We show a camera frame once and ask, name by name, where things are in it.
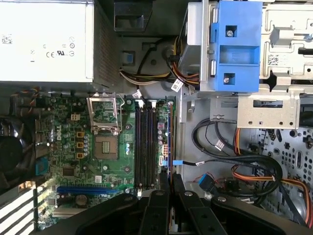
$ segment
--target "blue plastic latch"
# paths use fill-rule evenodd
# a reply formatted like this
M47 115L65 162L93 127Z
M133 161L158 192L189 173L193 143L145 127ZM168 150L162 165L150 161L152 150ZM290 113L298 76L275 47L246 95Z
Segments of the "blue plastic latch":
M218 22L211 24L210 35L215 91L259 91L261 26L262 2L219 2Z

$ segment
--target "cpu fan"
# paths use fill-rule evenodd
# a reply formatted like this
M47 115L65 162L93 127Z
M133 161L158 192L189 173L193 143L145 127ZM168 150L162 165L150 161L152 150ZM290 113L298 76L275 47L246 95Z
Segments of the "cpu fan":
M0 191L22 183L35 164L33 134L25 121L0 117Z

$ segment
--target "chip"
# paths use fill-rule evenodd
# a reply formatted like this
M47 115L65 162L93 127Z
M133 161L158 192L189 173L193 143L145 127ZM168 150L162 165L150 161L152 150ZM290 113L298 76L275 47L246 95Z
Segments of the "chip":
M48 205L49 206L54 206L55 205L55 199L54 198L49 198L48 199Z
M164 129L165 129L165 123L164 123L164 122L159 122L159 123L157 124L157 128L158 128L159 130L164 130Z
M64 167L63 168L63 176L74 176L75 175L75 169L70 167Z
M94 145L94 156L97 159L118 158L118 139L115 136L97 136Z

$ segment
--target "yellow wire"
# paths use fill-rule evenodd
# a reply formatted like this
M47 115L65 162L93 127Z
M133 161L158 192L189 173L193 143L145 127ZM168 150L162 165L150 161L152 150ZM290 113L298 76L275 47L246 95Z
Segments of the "yellow wire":
M240 128L238 128L236 140L237 140L238 153L239 153L239 155L241 155L240 148L239 148L239 134L240 134Z

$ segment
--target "green motherboard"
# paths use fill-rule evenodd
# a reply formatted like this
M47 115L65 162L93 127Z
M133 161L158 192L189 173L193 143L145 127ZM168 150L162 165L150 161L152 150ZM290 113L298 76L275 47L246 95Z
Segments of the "green motherboard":
M94 122L119 126L118 132L95 132L91 128L86 98L37 99L36 103L49 109L49 115L36 120L36 141L41 142L38 146L48 146L48 154L43 157L47 161L47 169L42 173L45 183L38 198L38 230L115 195L137 192L136 174L141 173L138 166L143 166L136 161L135 148L142 144L136 138L138 126L144 126L141 131L153 136L149 147L155 168L151 188L157 188L157 173L168 151L169 108L166 99L155 102L156 106L151 109L156 121L153 131L147 127L150 116L144 119L146 123L139 124L136 113L141 115L144 110L135 99L117 98L116 113L111 101L92 102Z

